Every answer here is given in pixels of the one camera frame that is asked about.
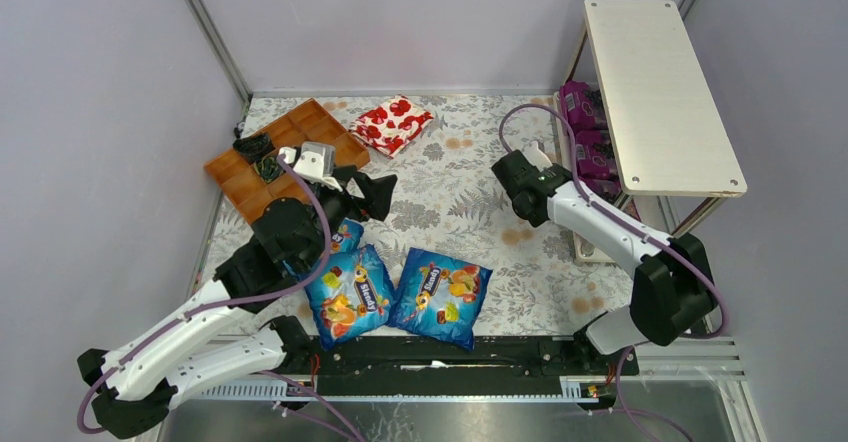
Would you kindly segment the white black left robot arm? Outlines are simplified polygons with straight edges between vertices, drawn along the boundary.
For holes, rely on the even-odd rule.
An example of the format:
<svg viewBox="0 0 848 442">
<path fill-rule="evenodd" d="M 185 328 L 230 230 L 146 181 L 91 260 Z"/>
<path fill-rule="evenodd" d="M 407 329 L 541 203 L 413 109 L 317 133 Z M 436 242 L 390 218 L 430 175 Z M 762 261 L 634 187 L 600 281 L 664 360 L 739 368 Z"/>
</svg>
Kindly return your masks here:
<svg viewBox="0 0 848 442">
<path fill-rule="evenodd" d="M 331 238 L 342 222 L 386 218 L 395 175 L 372 179 L 353 166 L 336 173 L 362 194 L 295 175 L 307 203 L 269 202 L 252 223 L 249 241 L 172 314 L 118 349 L 92 348 L 78 357 L 89 386 L 77 414 L 81 432 L 134 438 L 207 389 L 262 371 L 298 372 L 314 362 L 317 344 L 293 316 L 276 317 L 226 346 L 205 347 L 311 283 L 328 266 Z"/>
</svg>

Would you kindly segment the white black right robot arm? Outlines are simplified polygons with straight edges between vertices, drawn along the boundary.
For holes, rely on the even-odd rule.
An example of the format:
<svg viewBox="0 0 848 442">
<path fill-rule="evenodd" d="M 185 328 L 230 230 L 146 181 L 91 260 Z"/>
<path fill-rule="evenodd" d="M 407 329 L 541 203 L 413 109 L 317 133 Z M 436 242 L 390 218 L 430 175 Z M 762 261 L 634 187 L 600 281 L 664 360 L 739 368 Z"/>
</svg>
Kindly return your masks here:
<svg viewBox="0 0 848 442">
<path fill-rule="evenodd" d="M 675 238 L 642 224 L 606 202 L 564 167 L 520 150 L 491 168 L 515 214 L 538 227 L 546 222 L 583 237 L 632 279 L 628 305 L 604 313 L 575 337 L 611 355 L 650 342 L 667 346 L 719 305 L 703 243 Z"/>
</svg>

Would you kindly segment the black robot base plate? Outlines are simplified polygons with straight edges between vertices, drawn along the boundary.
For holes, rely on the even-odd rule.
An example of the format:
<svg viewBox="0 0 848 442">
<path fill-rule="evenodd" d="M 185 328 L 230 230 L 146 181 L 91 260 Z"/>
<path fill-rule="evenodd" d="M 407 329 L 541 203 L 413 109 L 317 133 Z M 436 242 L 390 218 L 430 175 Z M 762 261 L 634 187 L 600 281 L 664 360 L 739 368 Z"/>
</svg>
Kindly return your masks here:
<svg viewBox="0 0 848 442">
<path fill-rule="evenodd" d="M 275 373 L 313 382 L 330 398 L 576 399 L 615 373 L 640 372 L 634 354 L 591 355 L 569 337 L 484 336 L 472 350 L 417 336 L 364 336 L 330 350 L 294 343 Z"/>
</svg>

